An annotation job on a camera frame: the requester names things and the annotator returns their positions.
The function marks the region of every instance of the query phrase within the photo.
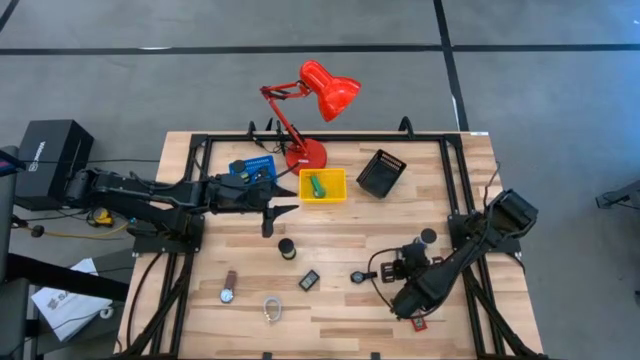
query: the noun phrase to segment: watch face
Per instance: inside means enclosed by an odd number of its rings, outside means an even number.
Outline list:
[[[220,292],[220,301],[227,304],[230,303],[231,300],[233,300],[233,291],[231,291],[231,289],[223,289]]]

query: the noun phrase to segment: black box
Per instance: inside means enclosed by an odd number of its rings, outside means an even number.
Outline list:
[[[27,164],[18,174],[17,205],[32,211],[62,207],[67,182],[84,169],[93,136],[74,120],[32,121],[20,144],[18,158]]]
[[[362,170],[362,173],[358,175],[356,181],[360,184],[360,187],[368,191],[371,195],[378,199],[383,199],[402,172],[407,167],[407,164],[402,160],[394,157],[388,152],[379,149],[376,151],[373,158],[367,164],[367,167]]]

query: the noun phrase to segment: black cap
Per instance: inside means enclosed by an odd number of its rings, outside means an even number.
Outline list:
[[[236,174],[239,174],[241,172],[244,172],[247,169],[247,165],[244,163],[243,160],[236,160],[236,161],[231,163],[231,169]]]
[[[438,234],[436,234],[433,229],[427,228],[422,230],[422,232],[420,233],[420,239],[422,239],[422,242],[425,242],[427,244],[433,244],[437,238]]]
[[[283,254],[288,254],[293,251],[293,240],[284,238],[278,243],[278,250]]]
[[[44,235],[44,226],[36,225],[31,229],[31,236],[33,237],[41,237]]]

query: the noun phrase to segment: red desk lamp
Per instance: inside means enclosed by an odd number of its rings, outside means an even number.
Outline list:
[[[297,88],[297,92],[285,89]],[[324,121],[335,119],[360,91],[360,83],[346,77],[334,77],[315,60],[309,60],[300,67],[300,80],[282,85],[263,86],[260,92],[269,102],[273,111],[293,139],[293,144],[287,149],[285,158],[287,166],[297,163],[293,173],[298,175],[301,169],[321,169],[327,165],[327,151],[321,143],[313,139],[305,139],[300,132],[289,124],[287,118],[276,106],[276,100],[307,97],[312,92],[318,95],[318,108]]]

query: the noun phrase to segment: lamp arm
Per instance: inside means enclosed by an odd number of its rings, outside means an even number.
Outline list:
[[[290,93],[285,89],[298,88],[298,92]],[[311,89],[303,83],[302,81],[297,81],[294,83],[282,84],[282,85],[274,85],[274,86],[263,86],[260,88],[260,92],[262,96],[267,100],[269,106],[276,113],[284,127],[287,129],[291,137],[293,138],[293,143],[296,144],[302,152],[307,155],[308,150],[305,146],[304,139],[302,139],[302,135],[291,126],[287,118],[284,116],[280,108],[276,105],[276,100],[286,100],[286,99],[295,99],[295,98],[303,98],[309,96],[311,94]]]

